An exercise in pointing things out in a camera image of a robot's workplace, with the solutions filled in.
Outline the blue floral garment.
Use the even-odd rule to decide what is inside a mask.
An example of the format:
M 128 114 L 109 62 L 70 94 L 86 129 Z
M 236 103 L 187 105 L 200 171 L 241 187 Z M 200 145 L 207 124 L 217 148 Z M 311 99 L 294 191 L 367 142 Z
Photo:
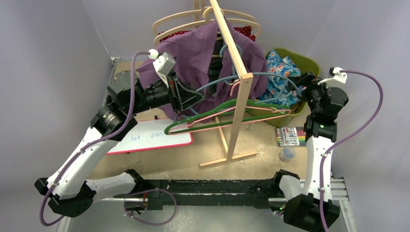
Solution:
M 267 104 L 293 106 L 300 102 L 300 96 L 293 85 L 284 79 L 294 78 L 296 83 L 299 76 L 317 66 L 306 56 L 297 54 L 284 48 L 271 49 L 266 54 L 268 84 L 266 90 L 257 100 Z

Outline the green plastic hanger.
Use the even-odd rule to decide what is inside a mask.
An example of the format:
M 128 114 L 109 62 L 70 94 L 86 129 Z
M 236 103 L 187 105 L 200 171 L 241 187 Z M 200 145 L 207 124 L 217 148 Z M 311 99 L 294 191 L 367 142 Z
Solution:
M 201 113 L 198 115 L 190 116 L 186 119 L 181 121 L 176 121 L 173 124 L 166 127 L 164 133 L 166 135 L 177 135 L 177 134 L 184 134 L 190 132 L 199 132 L 199 131 L 208 131 L 213 129 L 225 128 L 230 127 L 233 125 L 233 121 L 226 121 L 226 122 L 216 122 L 214 124 L 207 124 L 202 126 L 196 126 L 196 124 L 200 124 L 208 119 L 213 119 L 217 116 L 227 116 L 234 114 L 237 112 L 236 110 L 236 102 L 237 100 L 229 100 L 215 109 Z M 251 118 L 245 118 L 241 121 L 241 124 L 249 124 L 254 122 L 260 121 L 267 121 L 271 119 L 283 118 L 290 114 L 291 110 L 288 106 L 280 106 L 275 104 L 265 104 L 265 103 L 258 103 L 253 102 L 251 100 L 247 100 L 245 111 L 249 110 L 261 110 L 266 111 L 266 115 L 262 116 L 255 116 Z

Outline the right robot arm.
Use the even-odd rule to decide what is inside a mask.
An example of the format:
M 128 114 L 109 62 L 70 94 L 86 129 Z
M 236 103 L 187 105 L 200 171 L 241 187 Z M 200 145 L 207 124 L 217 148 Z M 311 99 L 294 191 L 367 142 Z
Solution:
M 275 173 L 272 192 L 284 196 L 283 220 L 307 232 L 326 232 L 338 219 L 340 207 L 333 204 L 331 193 L 332 146 L 337 140 L 338 113 L 349 98 L 340 87 L 347 74 L 333 68 L 328 78 L 320 79 L 309 73 L 298 84 L 305 86 L 301 100 L 310 108 L 304 123 L 307 147 L 307 174 L 304 183 L 298 175 L 285 170 Z

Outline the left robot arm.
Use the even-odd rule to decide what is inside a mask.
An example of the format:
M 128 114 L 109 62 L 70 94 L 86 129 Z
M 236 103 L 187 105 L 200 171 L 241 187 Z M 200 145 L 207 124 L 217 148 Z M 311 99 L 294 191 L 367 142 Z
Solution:
M 184 84 L 174 72 L 143 87 L 136 72 L 120 74 L 108 85 L 106 104 L 90 122 L 85 136 L 65 163 L 50 177 L 35 182 L 46 206 L 61 217 L 74 218 L 93 203 L 108 197 L 144 193 L 144 184 L 136 171 L 90 180 L 89 174 L 100 160 L 137 125 L 135 115 L 169 104 L 180 113 L 203 101 L 205 95 Z

